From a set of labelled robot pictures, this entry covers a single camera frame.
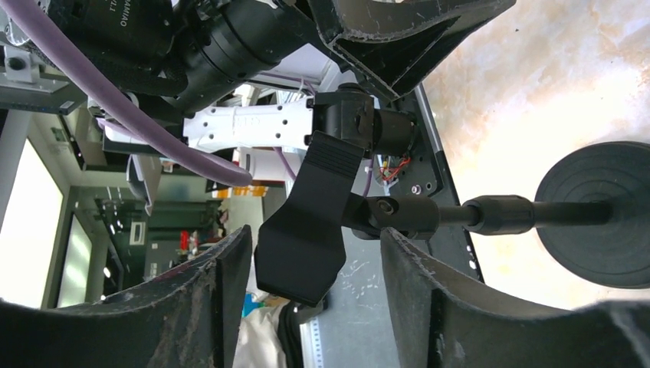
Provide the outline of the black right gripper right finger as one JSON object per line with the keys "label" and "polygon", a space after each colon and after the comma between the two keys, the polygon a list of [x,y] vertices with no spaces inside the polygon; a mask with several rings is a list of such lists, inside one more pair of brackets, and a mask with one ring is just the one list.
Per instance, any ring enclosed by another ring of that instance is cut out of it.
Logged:
{"label": "black right gripper right finger", "polygon": [[647,367],[649,304],[561,310],[505,294],[421,251],[392,228],[380,240],[403,367]]}

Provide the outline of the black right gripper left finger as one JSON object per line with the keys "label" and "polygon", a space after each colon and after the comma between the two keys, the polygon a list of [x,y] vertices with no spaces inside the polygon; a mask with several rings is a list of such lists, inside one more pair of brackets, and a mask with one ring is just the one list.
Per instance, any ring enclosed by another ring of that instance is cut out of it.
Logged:
{"label": "black right gripper left finger", "polygon": [[251,264],[243,226],[197,258],[102,301],[1,305],[3,367],[230,367]]}

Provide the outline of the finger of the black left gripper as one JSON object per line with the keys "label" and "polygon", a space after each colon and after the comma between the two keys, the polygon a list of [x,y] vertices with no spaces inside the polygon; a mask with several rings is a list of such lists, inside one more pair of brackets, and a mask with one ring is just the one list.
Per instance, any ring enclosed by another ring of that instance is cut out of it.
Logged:
{"label": "finger of the black left gripper", "polygon": [[515,4],[513,1],[486,2],[486,8],[406,38],[378,43],[339,39],[332,43],[332,49],[356,68],[378,94],[396,100],[410,93],[466,37]]}
{"label": "finger of the black left gripper", "polygon": [[378,43],[415,35],[486,8],[486,1],[309,1],[320,37]]}

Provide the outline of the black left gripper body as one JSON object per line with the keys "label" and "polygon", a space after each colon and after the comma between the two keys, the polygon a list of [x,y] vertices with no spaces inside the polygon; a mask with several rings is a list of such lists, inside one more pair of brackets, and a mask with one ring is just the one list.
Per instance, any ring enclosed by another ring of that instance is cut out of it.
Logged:
{"label": "black left gripper body", "polygon": [[118,89],[186,114],[320,40],[281,1],[52,1],[46,12]]}

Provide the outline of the black round-base mic stand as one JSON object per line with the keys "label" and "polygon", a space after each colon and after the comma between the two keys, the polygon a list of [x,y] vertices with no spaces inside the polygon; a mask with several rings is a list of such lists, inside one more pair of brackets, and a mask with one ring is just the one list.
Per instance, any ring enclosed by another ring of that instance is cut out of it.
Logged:
{"label": "black round-base mic stand", "polygon": [[535,230],[574,275],[602,286],[649,286],[649,145],[585,146],[544,176],[534,200],[482,195],[441,206],[423,196],[364,197],[351,190],[362,148],[315,133],[286,202],[261,226],[254,252],[258,287],[317,305],[346,262],[342,230],[375,240],[392,228],[430,238],[460,226],[484,236]]}

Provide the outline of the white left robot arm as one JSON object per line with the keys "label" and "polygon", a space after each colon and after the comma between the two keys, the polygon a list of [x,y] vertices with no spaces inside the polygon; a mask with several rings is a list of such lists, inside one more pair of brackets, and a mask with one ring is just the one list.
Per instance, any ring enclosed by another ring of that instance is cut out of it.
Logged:
{"label": "white left robot arm", "polygon": [[[511,1],[48,1],[42,8],[120,91],[207,154],[240,146],[305,150],[327,134],[367,154],[407,156],[408,93]],[[217,107],[236,87],[321,58],[352,81],[295,102]]]}

